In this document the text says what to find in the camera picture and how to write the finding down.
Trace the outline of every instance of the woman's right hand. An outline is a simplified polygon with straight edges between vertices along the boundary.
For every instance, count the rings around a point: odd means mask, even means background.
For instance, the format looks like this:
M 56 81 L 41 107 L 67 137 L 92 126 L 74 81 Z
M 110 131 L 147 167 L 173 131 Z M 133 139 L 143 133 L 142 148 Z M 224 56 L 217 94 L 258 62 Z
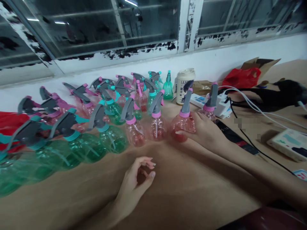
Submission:
M 199 112 L 191 112 L 195 121 L 196 132 L 177 131 L 188 138 L 199 143 L 202 147 L 219 155 L 220 152 L 227 150 L 231 142 L 225 137 L 218 126 Z

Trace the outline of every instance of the black object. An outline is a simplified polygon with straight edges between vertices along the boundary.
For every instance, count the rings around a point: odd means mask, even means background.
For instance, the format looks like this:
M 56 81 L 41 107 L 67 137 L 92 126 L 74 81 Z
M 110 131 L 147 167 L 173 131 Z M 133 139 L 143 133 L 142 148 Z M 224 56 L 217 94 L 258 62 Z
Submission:
M 245 140 L 243 140 L 238 134 L 232 131 L 228 126 L 226 126 L 220 120 L 216 120 L 216 125 L 220 128 L 220 130 L 223 132 L 225 137 L 231 142 L 236 143 L 242 149 L 246 150 L 247 152 L 253 155 L 256 155 L 259 153 L 257 149 L 255 149 L 253 146 L 248 144 Z
M 230 101 L 230 108 L 231 108 L 231 110 L 232 110 L 232 112 L 233 112 L 233 114 L 234 114 L 234 116 L 236 117 L 236 118 L 238 118 L 238 116 L 236 115 L 236 113 L 234 112 L 234 110 L 233 110 L 233 107 L 232 107 L 232 100 L 231 100 L 231 98 L 229 97 L 229 98 L 227 98 L 229 101 Z M 268 155 L 266 155 L 266 154 L 264 154 L 263 152 L 261 152 L 254 144 L 253 144 L 253 142 L 249 139 L 249 137 L 245 134 L 245 132 L 243 132 L 243 130 L 242 129 L 240 129 L 240 131 L 244 134 L 244 136 L 248 139 L 248 141 L 251 143 L 251 145 L 255 148 L 255 149 L 257 149 L 260 153 L 262 153 L 264 156 L 266 156 L 267 158 L 269 158 L 271 161 L 273 161 L 273 162 L 275 162 L 276 164 L 278 164 L 279 166 L 281 166 L 281 167 L 283 167 L 285 170 L 287 170 L 289 173 L 291 173 L 293 176 L 296 176 L 292 171 L 290 171 L 289 169 L 287 169 L 285 166 L 283 166 L 281 163 L 278 163 L 276 160 L 274 160 L 273 158 L 271 158 L 271 157 L 269 157 Z
M 297 103 L 298 101 L 301 101 L 303 104 L 307 103 L 307 89 L 302 84 L 292 80 L 284 80 L 276 82 L 274 85 L 278 86 L 280 91 L 265 88 L 240 88 L 238 90 L 256 93 L 261 98 L 262 103 L 253 99 L 251 99 L 251 101 L 258 106 L 262 112 L 274 112 L 291 105 L 297 107 L 299 106 Z M 225 90 L 226 88 L 221 89 L 218 94 L 221 94 Z M 226 95 L 232 91 L 232 89 L 229 89 L 226 91 Z M 233 101 L 232 105 L 250 108 L 245 100 L 241 102 Z

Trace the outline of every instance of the power strip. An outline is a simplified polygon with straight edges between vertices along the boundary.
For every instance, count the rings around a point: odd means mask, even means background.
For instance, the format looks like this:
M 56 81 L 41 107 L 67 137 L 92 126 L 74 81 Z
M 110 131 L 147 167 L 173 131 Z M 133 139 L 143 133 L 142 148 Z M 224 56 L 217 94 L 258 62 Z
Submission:
M 230 108 L 230 101 L 225 103 L 226 99 L 227 95 L 225 94 L 220 94 L 217 96 L 216 108 L 214 110 L 214 114 L 221 119 L 230 117 L 230 114 L 232 113 L 232 110 Z M 192 94 L 190 102 L 202 108 L 208 100 L 209 100 L 209 93 L 206 95 L 206 97 L 202 97 L 197 94 Z

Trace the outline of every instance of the white container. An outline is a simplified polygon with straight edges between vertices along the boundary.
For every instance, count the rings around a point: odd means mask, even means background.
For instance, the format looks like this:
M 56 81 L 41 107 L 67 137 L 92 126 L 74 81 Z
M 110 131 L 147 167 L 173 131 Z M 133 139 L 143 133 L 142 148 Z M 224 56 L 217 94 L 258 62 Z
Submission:
M 185 70 L 181 70 L 177 74 L 177 78 L 176 78 L 174 87 L 177 89 L 176 103 L 178 105 L 183 105 L 183 103 L 184 103 L 183 98 L 186 95 L 186 93 L 183 91 L 184 85 L 188 81 L 191 81 L 191 80 L 194 80 L 194 79 L 195 79 L 194 68 L 187 68 Z

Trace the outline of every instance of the white box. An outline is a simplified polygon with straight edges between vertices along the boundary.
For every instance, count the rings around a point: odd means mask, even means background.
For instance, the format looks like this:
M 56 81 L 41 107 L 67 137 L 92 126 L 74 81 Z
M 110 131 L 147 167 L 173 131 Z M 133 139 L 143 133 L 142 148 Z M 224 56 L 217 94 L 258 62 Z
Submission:
M 307 161 L 307 136 L 298 131 L 286 129 L 267 144 L 296 162 Z

